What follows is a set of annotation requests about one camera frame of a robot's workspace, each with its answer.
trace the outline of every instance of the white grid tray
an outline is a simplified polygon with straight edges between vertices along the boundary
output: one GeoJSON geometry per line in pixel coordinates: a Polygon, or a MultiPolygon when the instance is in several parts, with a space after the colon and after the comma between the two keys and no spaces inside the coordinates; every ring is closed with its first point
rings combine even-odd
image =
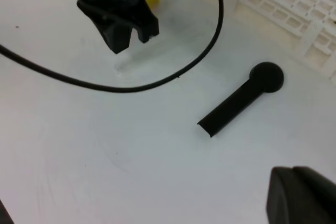
{"type": "Polygon", "coordinates": [[[236,17],[241,15],[239,6],[245,8],[244,22],[276,38],[294,58],[336,84],[336,0],[226,0],[227,13],[236,17]],[[253,19],[256,13],[262,22],[253,19]],[[274,24],[282,29],[265,29],[274,24]],[[290,43],[275,32],[287,33],[290,43]]]}

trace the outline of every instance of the white surface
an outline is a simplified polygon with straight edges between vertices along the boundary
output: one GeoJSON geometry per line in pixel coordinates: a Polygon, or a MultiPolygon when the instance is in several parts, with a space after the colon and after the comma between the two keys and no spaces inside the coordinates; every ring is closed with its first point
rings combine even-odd
{"type": "MultiPolygon", "coordinates": [[[[76,0],[0,0],[0,41],[74,77],[146,83],[207,44],[216,10],[194,1],[163,0],[158,15],[167,15],[160,21],[169,39],[142,47],[134,41],[114,56],[76,0]],[[202,22],[191,27],[184,17],[202,22]],[[191,31],[178,44],[181,22],[191,31]],[[174,51],[148,61],[130,53],[155,46],[174,51]]],[[[15,223],[267,223],[274,166],[307,165],[336,181],[336,90],[231,19],[201,64],[148,92],[85,90],[3,57],[0,76],[0,199],[15,223]],[[265,60],[283,68],[284,88],[210,139],[197,122],[265,60]]]]}

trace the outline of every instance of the black plastic part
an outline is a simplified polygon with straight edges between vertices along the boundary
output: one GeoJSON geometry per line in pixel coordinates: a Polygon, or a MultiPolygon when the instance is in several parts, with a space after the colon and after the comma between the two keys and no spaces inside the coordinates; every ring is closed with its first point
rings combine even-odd
{"type": "Polygon", "coordinates": [[[0,200],[0,224],[14,224],[6,208],[0,200]]]}
{"type": "Polygon", "coordinates": [[[252,69],[250,79],[198,124],[213,137],[264,92],[273,93],[281,89],[283,75],[281,68],[274,63],[258,64],[252,69]]]}
{"type": "Polygon", "coordinates": [[[129,47],[132,29],[143,43],[159,34],[159,21],[145,0],[78,0],[77,6],[115,54],[129,47]]]}
{"type": "Polygon", "coordinates": [[[270,224],[336,224],[335,185],[307,167],[272,170],[267,216],[270,224]]]}

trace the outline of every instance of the black wire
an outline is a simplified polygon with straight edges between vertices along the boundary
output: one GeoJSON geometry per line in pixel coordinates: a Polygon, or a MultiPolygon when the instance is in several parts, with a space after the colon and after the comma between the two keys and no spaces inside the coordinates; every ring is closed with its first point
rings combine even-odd
{"type": "Polygon", "coordinates": [[[15,61],[16,63],[29,68],[35,72],[44,74],[45,76],[51,77],[53,79],[68,83],[68,84],[72,84],[75,86],[79,86],[79,87],[83,87],[83,88],[87,88],[87,89],[92,89],[92,90],[98,90],[98,91],[104,91],[104,92],[110,92],[110,93],[136,93],[136,92],[141,92],[141,91],[146,91],[146,90],[150,90],[150,89],[154,89],[157,88],[161,85],[164,85],[176,78],[178,78],[179,76],[185,74],[186,72],[188,72],[189,70],[191,70],[193,67],[195,67],[199,62],[201,62],[205,56],[207,56],[207,54],[211,51],[211,49],[214,47],[214,45],[216,44],[219,35],[221,33],[222,30],[222,26],[223,26],[223,19],[224,19],[224,0],[218,0],[218,4],[219,4],[219,14],[218,14],[218,23],[217,23],[217,27],[216,27],[216,31],[215,34],[212,38],[212,40],[210,41],[210,43],[208,44],[208,46],[204,49],[204,51],[191,63],[189,63],[187,66],[185,66],[184,68],[182,68],[181,70],[179,70],[178,72],[151,84],[147,84],[144,86],[140,86],[140,87],[134,87],[134,88],[118,88],[118,87],[110,87],[110,86],[103,86],[103,85],[98,85],[98,84],[94,84],[94,83],[90,83],[90,82],[85,82],[85,81],[81,81],[81,80],[77,80],[74,79],[72,77],[68,77],[68,76],[64,76],[63,74],[60,73],[56,73],[54,71],[51,71],[49,69],[46,69],[42,66],[39,66],[23,57],[21,57],[20,55],[10,51],[9,49],[5,48],[4,46],[0,45],[0,54],[4,55],[5,57],[7,57],[8,59],[11,59],[12,61],[15,61]]]}

